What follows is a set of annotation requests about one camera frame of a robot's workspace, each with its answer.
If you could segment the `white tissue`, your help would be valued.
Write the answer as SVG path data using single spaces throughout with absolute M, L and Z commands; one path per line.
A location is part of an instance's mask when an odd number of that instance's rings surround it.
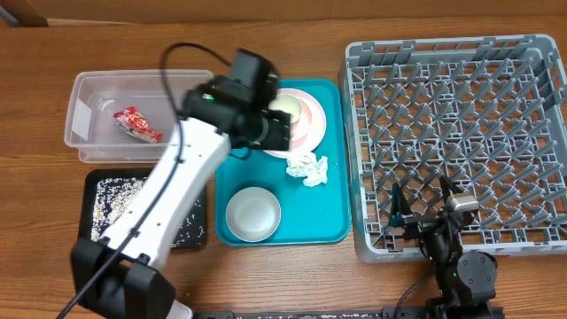
M 286 173 L 294 178 L 302 178 L 305 186 L 313 188 L 328 182 L 328 167 L 326 156 L 318 159 L 314 153 L 307 152 L 288 158 Z

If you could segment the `red snack wrapper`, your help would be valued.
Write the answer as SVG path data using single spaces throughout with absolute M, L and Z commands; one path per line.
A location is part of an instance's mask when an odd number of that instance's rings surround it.
M 162 138 L 162 134 L 152 130 L 149 122 L 134 106 L 115 113 L 113 118 L 126 133 L 145 142 L 157 143 Z

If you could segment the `white cup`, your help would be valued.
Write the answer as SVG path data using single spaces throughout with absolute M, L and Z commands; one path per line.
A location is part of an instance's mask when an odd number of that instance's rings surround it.
M 273 100 L 268 108 L 273 111 L 282 111 L 291 116 L 291 125 L 296 126 L 303 113 L 303 105 L 301 101 L 287 93 L 278 94 L 276 99 Z

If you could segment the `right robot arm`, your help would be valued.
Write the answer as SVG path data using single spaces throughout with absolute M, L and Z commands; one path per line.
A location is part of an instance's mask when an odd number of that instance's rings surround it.
M 443 208 L 435 215 L 415 214 L 398 183 L 392 186 L 388 226 L 402 228 L 404 240 L 415 240 L 431 262 L 431 272 L 408 288 L 397 302 L 394 318 L 503 318 L 503 310 L 490 305 L 496 296 L 497 260 L 489 253 L 464 252 L 461 230 L 478 215 L 478 200 L 457 187 L 447 176 L 439 178 Z M 423 307 L 404 307 L 407 297 L 435 278 L 439 296 Z

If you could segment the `grey bowl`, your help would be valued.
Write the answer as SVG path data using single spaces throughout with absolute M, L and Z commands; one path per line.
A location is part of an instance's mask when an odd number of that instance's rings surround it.
M 230 232 L 238 239 L 255 243 L 276 233 L 282 209 L 276 196 L 260 187 L 238 191 L 226 208 L 225 220 Z

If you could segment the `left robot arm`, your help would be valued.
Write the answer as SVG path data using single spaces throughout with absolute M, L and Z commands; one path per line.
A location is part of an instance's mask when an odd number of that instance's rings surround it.
M 59 313 L 80 305 L 104 318 L 192 318 L 164 277 L 171 244 L 216 169 L 234 149 L 286 151 L 291 116 L 269 109 L 280 74 L 273 63 L 238 50 L 229 72 L 190 89 L 175 116 L 159 162 L 126 211 L 98 241 L 71 251 L 75 295 Z

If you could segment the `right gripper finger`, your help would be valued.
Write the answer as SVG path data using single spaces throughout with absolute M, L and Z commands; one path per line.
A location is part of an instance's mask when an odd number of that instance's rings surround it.
M 389 223 L 403 224 L 404 219 L 413 215 L 413 211 L 407 202 L 398 183 L 392 185 L 392 206 L 390 210 Z
M 449 197 L 451 195 L 454 195 L 456 193 L 463 193 L 463 190 L 459 187 L 457 187 L 454 182 L 447 177 L 446 175 L 442 175 L 439 178 L 439 182 L 440 182 L 440 187 L 441 187 L 441 191 L 442 191 L 442 197 L 444 200 L 444 208 L 448 208 L 449 207 Z

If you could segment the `rice and food scraps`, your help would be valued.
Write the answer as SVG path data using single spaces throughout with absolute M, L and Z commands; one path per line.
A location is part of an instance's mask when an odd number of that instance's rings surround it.
M 105 178 L 97 182 L 91 211 L 91 226 L 87 238 L 98 241 L 102 233 L 114 224 L 144 186 L 146 177 Z M 178 227 L 175 249 L 200 249 L 206 243 L 206 191 L 202 191 L 192 209 Z

